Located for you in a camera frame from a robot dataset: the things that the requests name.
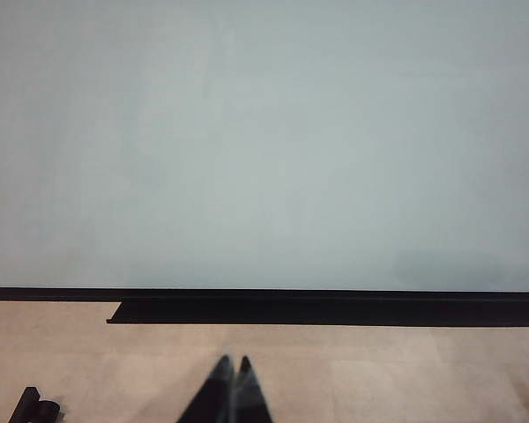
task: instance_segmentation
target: whiteboard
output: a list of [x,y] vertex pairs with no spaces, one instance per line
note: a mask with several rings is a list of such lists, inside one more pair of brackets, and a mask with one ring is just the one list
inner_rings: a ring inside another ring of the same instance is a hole
[[529,291],[529,0],[0,0],[0,286]]

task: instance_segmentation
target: floor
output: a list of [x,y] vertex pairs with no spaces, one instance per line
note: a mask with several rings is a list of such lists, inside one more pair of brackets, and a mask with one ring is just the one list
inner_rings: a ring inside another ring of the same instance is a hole
[[529,328],[107,325],[115,303],[0,302],[0,422],[25,386],[63,423],[169,423],[251,357],[276,423],[529,422]]

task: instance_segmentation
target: black object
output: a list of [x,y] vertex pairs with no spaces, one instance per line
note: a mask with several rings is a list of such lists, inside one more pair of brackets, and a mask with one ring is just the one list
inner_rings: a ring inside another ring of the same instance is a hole
[[55,423],[59,415],[59,404],[40,401],[38,390],[33,386],[24,389],[10,423]]
[[249,358],[235,377],[231,359],[221,357],[177,423],[272,423]]
[[110,323],[529,326],[529,293],[0,288],[0,301],[123,301]]

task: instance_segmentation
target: black trim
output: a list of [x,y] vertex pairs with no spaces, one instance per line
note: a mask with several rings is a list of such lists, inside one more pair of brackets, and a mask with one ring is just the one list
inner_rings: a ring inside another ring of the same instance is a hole
[[529,293],[0,288],[0,301],[122,301],[112,323],[529,326]]

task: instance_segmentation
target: beige floor tile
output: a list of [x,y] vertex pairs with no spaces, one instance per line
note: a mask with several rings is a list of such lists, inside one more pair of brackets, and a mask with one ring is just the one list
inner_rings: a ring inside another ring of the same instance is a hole
[[0,421],[27,385],[64,423],[173,421],[222,353],[276,423],[529,421],[529,328],[107,325],[116,306],[0,302]]
[[342,423],[482,421],[455,367],[443,364],[334,361],[335,410]]
[[529,328],[434,328],[442,361],[529,363]]

